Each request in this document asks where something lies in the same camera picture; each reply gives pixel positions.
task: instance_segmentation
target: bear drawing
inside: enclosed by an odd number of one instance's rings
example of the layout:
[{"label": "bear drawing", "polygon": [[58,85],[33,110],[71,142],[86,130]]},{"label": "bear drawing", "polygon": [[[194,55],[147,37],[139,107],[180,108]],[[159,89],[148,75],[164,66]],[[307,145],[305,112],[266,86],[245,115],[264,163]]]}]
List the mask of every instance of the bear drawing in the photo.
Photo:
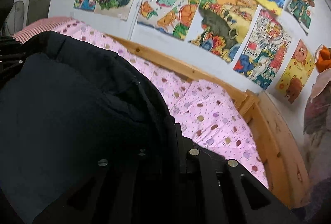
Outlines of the bear drawing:
[{"label": "bear drawing", "polygon": [[290,81],[290,85],[286,90],[286,98],[292,104],[294,100],[299,96],[302,90],[302,83],[299,78],[293,77]]},{"label": "bear drawing", "polygon": [[299,44],[297,45],[297,48],[294,51],[292,59],[296,59],[298,62],[301,62],[302,65],[305,65],[307,54],[308,54],[308,50],[304,45],[303,41],[300,40]]}]

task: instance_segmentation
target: bedding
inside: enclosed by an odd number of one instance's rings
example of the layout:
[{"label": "bedding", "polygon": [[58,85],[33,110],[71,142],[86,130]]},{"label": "bedding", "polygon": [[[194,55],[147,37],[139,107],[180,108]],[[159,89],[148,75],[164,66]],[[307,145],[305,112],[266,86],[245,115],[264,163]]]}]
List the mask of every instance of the bedding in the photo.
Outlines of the bedding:
[{"label": "bedding", "polygon": [[64,21],[53,30],[117,52],[160,91],[170,114],[181,124],[183,136],[225,159],[237,159],[268,187],[251,131],[221,86],[205,80],[186,82],[173,72],[130,53],[119,42],[79,20]]}]

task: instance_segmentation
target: wooden bed frame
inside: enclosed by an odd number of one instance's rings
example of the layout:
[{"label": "wooden bed frame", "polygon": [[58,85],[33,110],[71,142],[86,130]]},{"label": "wooden bed frame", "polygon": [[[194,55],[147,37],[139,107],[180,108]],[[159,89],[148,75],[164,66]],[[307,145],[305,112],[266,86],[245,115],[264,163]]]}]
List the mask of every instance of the wooden bed frame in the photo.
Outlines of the wooden bed frame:
[{"label": "wooden bed frame", "polygon": [[306,205],[308,175],[302,156],[278,110],[266,93],[242,92],[224,81],[157,50],[116,36],[131,53],[175,72],[188,82],[204,79],[222,86],[249,125],[264,164],[269,190],[289,208]]}]

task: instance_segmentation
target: fish drawing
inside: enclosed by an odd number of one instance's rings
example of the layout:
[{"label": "fish drawing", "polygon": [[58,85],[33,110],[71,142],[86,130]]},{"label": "fish drawing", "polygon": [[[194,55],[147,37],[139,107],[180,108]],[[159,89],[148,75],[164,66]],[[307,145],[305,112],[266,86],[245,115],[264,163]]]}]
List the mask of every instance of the fish drawing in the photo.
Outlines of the fish drawing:
[{"label": "fish drawing", "polygon": [[152,16],[158,16],[158,13],[145,1],[139,10],[139,13],[146,19],[150,19]]}]

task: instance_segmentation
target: white wall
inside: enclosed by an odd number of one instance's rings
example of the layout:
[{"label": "white wall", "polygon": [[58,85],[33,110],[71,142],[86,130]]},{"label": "white wall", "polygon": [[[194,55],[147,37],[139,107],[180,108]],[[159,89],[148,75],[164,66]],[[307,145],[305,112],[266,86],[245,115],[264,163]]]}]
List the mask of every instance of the white wall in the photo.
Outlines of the white wall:
[{"label": "white wall", "polygon": [[[25,8],[27,10],[29,0],[22,1],[24,2]],[[49,16],[73,16],[77,19],[87,22],[92,27],[100,31],[110,33],[119,37],[128,38],[131,35],[131,24],[137,14],[137,5],[139,4],[139,2],[140,0],[134,1],[127,22],[119,20],[117,18],[111,18],[74,9],[74,0],[51,0]],[[278,72],[278,75],[275,77],[273,83],[269,86],[269,88],[274,87],[279,77],[282,75],[283,70],[285,69],[289,59],[291,58],[293,51],[295,50],[295,47],[297,45],[297,42],[300,38],[305,42],[305,44],[312,53],[315,52],[316,48],[320,44],[325,44],[326,46],[329,46],[329,31],[331,28],[331,1],[315,0],[315,5],[316,7],[314,9],[314,18],[308,36],[305,35],[300,25],[287,11],[284,10],[282,15],[280,16],[279,19],[282,24],[292,33],[293,41],[284,59],[284,64],[282,65],[281,69]],[[249,33],[243,43],[246,43],[249,38],[249,35],[254,26],[254,22],[258,15],[258,11],[255,14]],[[186,40],[192,39],[191,37],[196,37],[196,33],[194,32],[195,30],[196,29],[193,28],[190,29]],[[191,45],[186,41],[180,41],[175,38],[166,36],[154,29],[145,27],[143,25],[136,25],[134,27],[131,40],[152,47],[168,55],[181,59],[189,64],[197,66],[243,91],[250,89],[254,92],[259,92],[261,90],[260,87],[258,87],[256,84],[232,70],[234,64],[236,63],[236,60],[239,58],[239,55],[244,48],[244,45],[241,46],[233,62],[227,64],[217,56],[211,54],[210,52],[204,51],[203,49]],[[314,71],[308,82],[306,83],[305,87],[303,88],[299,98],[294,102],[292,106],[287,104],[286,102],[282,103],[277,99],[272,98],[279,110],[283,113],[299,145],[302,142],[303,112],[306,106],[307,99],[311,92],[311,87],[315,82],[316,75],[317,72]]]}]

